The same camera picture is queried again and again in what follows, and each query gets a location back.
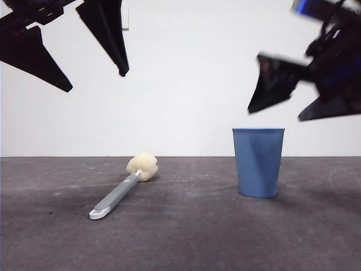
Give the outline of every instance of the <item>blue plastic cup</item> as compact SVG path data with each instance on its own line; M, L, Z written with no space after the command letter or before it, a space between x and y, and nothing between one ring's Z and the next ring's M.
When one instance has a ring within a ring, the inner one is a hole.
M239 192L254 198L277 193L284 128L233 128Z

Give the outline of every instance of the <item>white wall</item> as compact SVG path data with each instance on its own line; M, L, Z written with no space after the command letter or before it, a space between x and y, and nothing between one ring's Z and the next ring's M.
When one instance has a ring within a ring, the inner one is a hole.
M232 127L286 128L283 155L361 155L360 116L300 123L316 98L300 84L286 103L248 115L259 51L304 59L320 23L292 0L127 0L125 78L68 6L42 27L70 93L2 63L3 156L234 155Z

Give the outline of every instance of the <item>yellow sponge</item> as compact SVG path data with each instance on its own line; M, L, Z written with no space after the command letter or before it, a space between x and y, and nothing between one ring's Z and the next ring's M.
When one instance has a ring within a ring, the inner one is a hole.
M148 152L133 157L126 166L126 171L135 174L138 170L142 172L138 176L139 182L146 182L152 178L158 171L157 159Z

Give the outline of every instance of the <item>cup rim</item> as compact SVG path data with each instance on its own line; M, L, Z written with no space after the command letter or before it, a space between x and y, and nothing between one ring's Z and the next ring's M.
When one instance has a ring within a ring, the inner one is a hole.
M232 130L284 130L285 128L256 127L256 128L232 128Z

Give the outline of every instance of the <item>gray handle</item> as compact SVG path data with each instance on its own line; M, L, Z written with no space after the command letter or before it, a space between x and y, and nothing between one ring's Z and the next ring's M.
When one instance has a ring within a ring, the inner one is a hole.
M129 175L117 187L115 187L101 202L99 202L94 209L102 210L110 207L114 208L115 205L128 193L128 191L137 183L138 176L135 174Z

